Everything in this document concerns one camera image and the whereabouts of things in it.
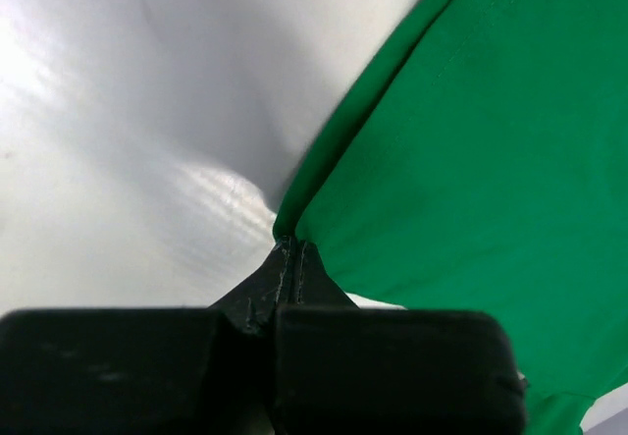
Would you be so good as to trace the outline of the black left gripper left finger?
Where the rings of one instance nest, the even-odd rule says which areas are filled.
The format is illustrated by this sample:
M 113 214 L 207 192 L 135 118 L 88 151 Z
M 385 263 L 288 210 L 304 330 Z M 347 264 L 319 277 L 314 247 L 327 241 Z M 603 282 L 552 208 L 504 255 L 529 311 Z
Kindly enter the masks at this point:
M 20 309 L 1 319 L 5 434 L 269 434 L 268 335 L 297 243 L 204 307 Z

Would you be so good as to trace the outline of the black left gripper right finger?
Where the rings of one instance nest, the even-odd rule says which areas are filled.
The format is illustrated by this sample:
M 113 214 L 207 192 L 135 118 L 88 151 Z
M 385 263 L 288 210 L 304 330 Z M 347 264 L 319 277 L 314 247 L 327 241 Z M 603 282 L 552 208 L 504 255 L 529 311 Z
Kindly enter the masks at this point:
M 314 245 L 290 247 L 274 323 L 280 434 L 520 434 L 525 386 L 482 312 L 361 308 Z

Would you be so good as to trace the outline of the green t shirt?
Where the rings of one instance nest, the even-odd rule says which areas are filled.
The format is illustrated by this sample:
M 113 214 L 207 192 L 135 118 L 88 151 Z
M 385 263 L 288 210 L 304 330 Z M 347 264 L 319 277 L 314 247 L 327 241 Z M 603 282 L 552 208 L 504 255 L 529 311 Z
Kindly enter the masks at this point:
M 627 0 L 422 0 L 344 98 L 274 226 L 347 292 L 474 309 L 577 434 L 627 381 Z

